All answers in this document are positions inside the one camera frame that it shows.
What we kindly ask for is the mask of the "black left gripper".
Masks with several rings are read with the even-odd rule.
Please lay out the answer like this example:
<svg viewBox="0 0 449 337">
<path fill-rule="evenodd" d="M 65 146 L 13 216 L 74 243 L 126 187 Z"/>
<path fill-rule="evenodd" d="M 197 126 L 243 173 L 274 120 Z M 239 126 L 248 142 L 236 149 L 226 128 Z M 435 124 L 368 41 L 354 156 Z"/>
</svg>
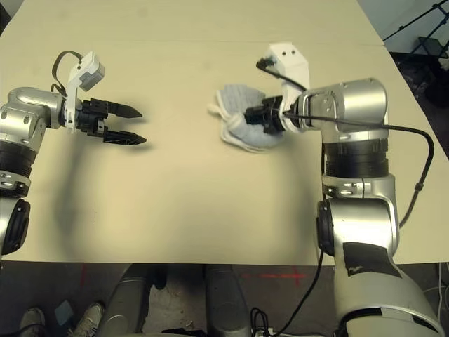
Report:
<svg viewBox="0 0 449 337">
<path fill-rule="evenodd" d="M 108 114 L 122 118 L 141 118 L 142 114 L 130 105 L 91 98 L 84 100 L 77 114 L 77 129 L 88 136 L 103 138 L 104 143 L 115 145 L 139 145 L 147 141 L 138 134 L 127 131 L 107 131 Z"/>
</svg>

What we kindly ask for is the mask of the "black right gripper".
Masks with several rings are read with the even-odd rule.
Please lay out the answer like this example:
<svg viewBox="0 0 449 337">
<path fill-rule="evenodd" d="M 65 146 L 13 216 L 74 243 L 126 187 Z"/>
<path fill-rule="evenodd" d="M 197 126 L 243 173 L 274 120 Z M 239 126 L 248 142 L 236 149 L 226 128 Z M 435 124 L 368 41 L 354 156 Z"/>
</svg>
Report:
<svg viewBox="0 0 449 337">
<path fill-rule="evenodd" d="M 262 100 L 263 107 L 249 107 L 245 112 L 247 124 L 262 124 L 264 132 L 269 135 L 277 135 L 286 131 L 281 123 L 279 114 L 282 112 L 280 105 L 282 96 L 274 96 Z"/>
</svg>

